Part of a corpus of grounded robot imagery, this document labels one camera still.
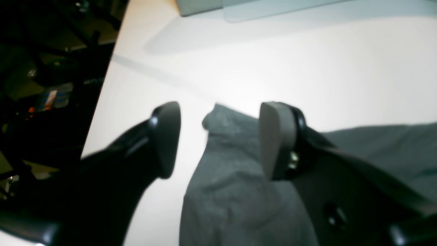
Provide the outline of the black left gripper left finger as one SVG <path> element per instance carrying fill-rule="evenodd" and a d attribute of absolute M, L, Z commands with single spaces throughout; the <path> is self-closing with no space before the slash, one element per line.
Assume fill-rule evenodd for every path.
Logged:
<path fill-rule="evenodd" d="M 181 130 L 176 101 L 106 148 L 1 202 L 1 231 L 44 246 L 121 246 L 145 190 L 173 173 Z"/>

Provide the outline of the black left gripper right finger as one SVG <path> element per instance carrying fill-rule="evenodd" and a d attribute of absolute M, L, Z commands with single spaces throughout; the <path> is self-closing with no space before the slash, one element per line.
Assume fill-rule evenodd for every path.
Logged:
<path fill-rule="evenodd" d="M 436 202 L 338 150 L 300 109 L 262 103 L 259 137 L 265 176 L 295 187 L 320 246 L 436 245 Z"/>

